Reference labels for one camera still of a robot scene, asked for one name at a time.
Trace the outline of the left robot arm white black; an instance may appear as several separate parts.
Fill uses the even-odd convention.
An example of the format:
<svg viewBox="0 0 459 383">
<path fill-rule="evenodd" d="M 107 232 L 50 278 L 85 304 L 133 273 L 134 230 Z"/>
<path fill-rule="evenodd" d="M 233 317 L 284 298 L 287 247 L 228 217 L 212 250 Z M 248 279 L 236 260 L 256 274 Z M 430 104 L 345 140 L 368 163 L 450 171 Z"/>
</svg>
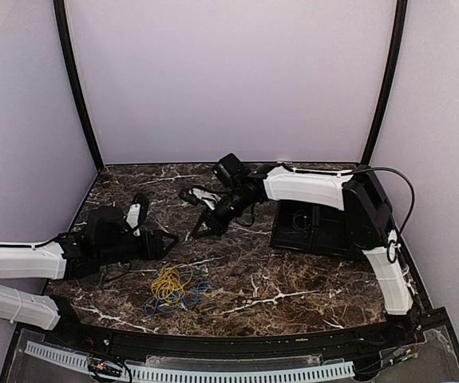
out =
<svg viewBox="0 0 459 383">
<path fill-rule="evenodd" d="M 78 280 L 103 266 L 162 259 L 179 241 L 163 230 L 144 231 L 146 207 L 134 203 L 129 212 L 103 206 L 92 210 L 86 225 L 43 243 L 0 243 L 0 280 L 45 278 Z M 0 318 L 54 330 L 69 348 L 86 341 L 69 302 L 57 296 L 26 293 L 0 284 Z"/>
</svg>

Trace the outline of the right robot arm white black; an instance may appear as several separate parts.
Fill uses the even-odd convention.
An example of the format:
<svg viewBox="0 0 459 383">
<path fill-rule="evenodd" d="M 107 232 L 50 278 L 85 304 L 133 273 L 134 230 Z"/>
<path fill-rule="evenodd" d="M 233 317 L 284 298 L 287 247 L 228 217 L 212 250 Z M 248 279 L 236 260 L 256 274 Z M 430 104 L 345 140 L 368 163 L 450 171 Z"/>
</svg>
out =
<svg viewBox="0 0 459 383">
<path fill-rule="evenodd" d="M 224 235 L 230 222 L 256 204 L 278 204 L 270 246 L 312 255 L 367 259 L 385 303 L 381 339 L 397 346 L 410 336 L 415 314 L 414 290 L 406 279 L 398 248 L 402 229 L 378 177 L 378 168 L 354 170 L 300 169 L 278 162 L 250 169 L 234 154 L 223 157 L 212 172 L 225 187 L 211 191 L 193 186 L 180 193 L 192 205 L 203 203 L 192 237 Z"/>
</svg>

